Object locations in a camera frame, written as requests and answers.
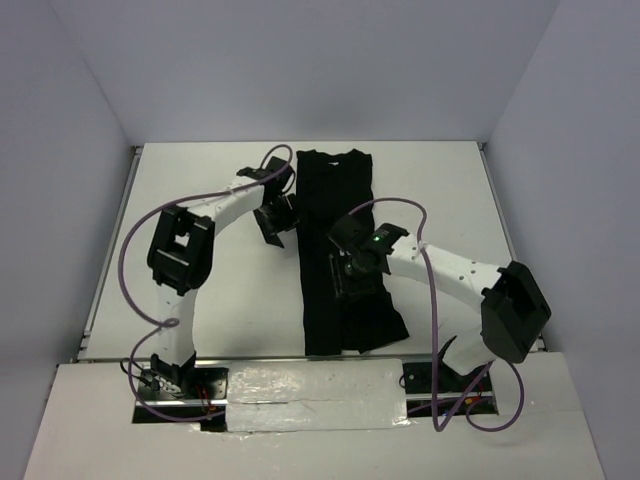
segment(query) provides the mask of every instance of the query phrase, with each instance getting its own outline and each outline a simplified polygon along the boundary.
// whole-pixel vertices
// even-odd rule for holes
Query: black fabric
[[[353,207],[373,199],[371,155],[358,150],[340,155],[297,152],[296,197],[300,211],[298,250],[304,299],[306,355],[360,353],[409,336],[393,308],[391,295],[376,274],[376,293],[355,303],[338,303],[333,289],[329,254],[338,249],[327,238],[331,226]],[[356,218],[373,230],[372,208]]]

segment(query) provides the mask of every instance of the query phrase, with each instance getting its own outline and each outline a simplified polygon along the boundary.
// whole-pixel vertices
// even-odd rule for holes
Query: gray wall
[[[563,0],[489,141],[609,479],[637,478],[640,3]]]
[[[130,138],[487,139],[558,0],[52,0]]]
[[[76,351],[128,142],[45,0],[0,6],[0,477],[22,478],[56,362]]]

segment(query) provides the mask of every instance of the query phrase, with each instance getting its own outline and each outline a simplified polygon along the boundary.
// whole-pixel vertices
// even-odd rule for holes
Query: white table
[[[117,252],[126,232],[144,213],[176,197],[215,191],[236,171],[256,166],[275,142],[147,144],[129,192],[115,244],[92,312],[84,358],[127,356],[150,330],[126,305],[120,293]],[[291,142],[295,150],[372,154],[375,196],[403,196],[421,202],[429,212],[425,239],[479,261],[508,264],[511,260],[498,209],[478,146],[474,142]],[[376,221],[390,221],[415,230],[419,213],[406,205],[380,204]],[[155,313],[156,293],[146,256],[156,220],[134,238],[126,278],[139,304]],[[214,266],[196,305],[195,343],[204,357],[282,357],[304,355],[302,294],[295,233],[287,249],[266,245],[252,215],[245,215],[216,238]],[[375,354],[430,352],[429,299],[424,285],[385,278],[396,308],[411,337]],[[442,341],[478,321],[468,307],[439,296]],[[149,355],[148,344],[140,352]]]
[[[604,479],[562,354],[533,353],[520,371],[526,407],[501,433],[455,417],[441,434],[425,418],[390,430],[244,435],[132,424],[117,365],[63,365],[25,479]],[[502,416],[477,416],[485,425],[504,423],[517,402],[504,364],[492,381]]]

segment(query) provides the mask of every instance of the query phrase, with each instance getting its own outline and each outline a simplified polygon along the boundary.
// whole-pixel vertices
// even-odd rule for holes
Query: black garment
[[[335,298],[329,254],[338,248],[327,232],[353,207],[373,199],[371,155],[358,150],[340,155],[297,152],[296,197],[300,211],[298,250],[304,299],[306,355],[360,353],[409,336],[404,321],[393,308],[391,295],[376,274],[376,293],[351,304]],[[374,229],[372,207],[356,218]]]

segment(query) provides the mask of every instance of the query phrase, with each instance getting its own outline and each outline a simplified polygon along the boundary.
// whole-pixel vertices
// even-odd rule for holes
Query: robotic arm
[[[265,168],[245,168],[229,188],[236,189],[282,169],[273,157]],[[282,246],[277,234],[297,223],[293,195],[283,190],[293,175],[287,167],[268,182],[190,207],[169,207],[161,213],[147,257],[158,289],[159,320],[177,318],[177,327],[156,336],[151,370],[183,391],[189,388],[196,360],[193,319],[198,289],[207,280],[215,237],[245,213],[254,212],[265,241]],[[419,242],[392,224],[367,231],[351,215],[339,220],[329,238],[341,250],[331,266],[336,295],[343,301],[373,292],[370,274],[382,271],[427,283]],[[524,361],[551,315],[529,269],[517,262],[506,268],[469,260],[428,245],[437,288],[480,313],[481,324],[454,337],[440,352],[459,375],[496,358]]]

